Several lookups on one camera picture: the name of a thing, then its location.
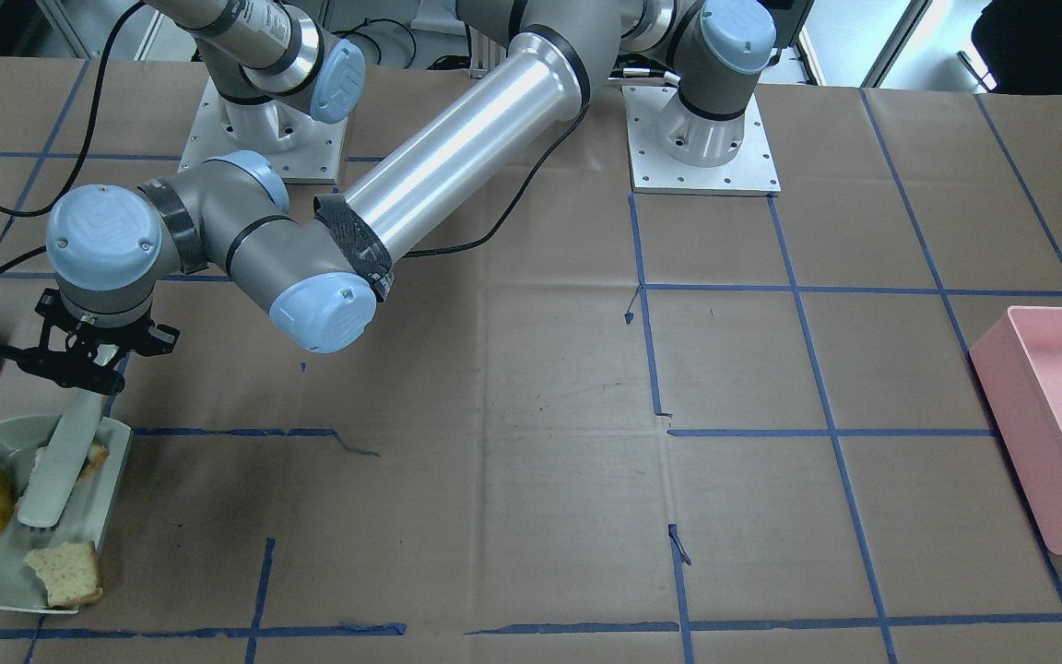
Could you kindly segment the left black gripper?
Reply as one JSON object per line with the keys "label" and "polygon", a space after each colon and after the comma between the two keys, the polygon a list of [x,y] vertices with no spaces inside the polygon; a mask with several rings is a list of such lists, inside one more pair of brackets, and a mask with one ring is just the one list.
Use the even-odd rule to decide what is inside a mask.
{"label": "left black gripper", "polygon": [[124,326],[93,325],[71,314],[56,289],[42,291],[35,312],[42,316],[41,341],[38,346],[21,350],[18,369],[63,388],[84,388],[104,396],[124,390],[117,367],[126,353],[168,356],[179,338],[179,329],[157,325],[150,314]]}

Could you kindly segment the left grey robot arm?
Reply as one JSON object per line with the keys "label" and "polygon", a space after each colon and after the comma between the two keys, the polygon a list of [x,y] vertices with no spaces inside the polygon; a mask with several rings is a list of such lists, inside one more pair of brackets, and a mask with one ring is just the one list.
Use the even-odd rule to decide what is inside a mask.
{"label": "left grey robot arm", "polygon": [[345,194],[290,218],[282,178],[253,151],[211,157],[134,189],[84,185],[48,215],[56,286],[39,300],[41,343],[12,350],[25,373],[118,394],[118,356],[172,352],[178,331],[150,320],[157,280],[216,266],[304,350],[345,348],[395,280],[395,262],[552,123],[573,121],[640,52],[678,76],[667,150],[699,167],[692,132],[740,125],[780,29],[759,1],[448,1],[506,59]]}

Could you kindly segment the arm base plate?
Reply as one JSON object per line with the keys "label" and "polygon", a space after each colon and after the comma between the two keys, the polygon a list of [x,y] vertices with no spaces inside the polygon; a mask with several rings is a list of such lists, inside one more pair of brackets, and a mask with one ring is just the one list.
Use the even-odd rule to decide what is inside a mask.
{"label": "arm base plate", "polygon": [[286,184],[336,185],[348,121],[313,121],[304,113],[269,101],[241,105],[219,96],[209,79],[188,134],[179,170],[233,151],[262,154]]}
{"label": "arm base plate", "polygon": [[665,195],[776,195],[778,169],[750,98],[729,121],[695,116],[670,87],[626,87],[632,189]]}

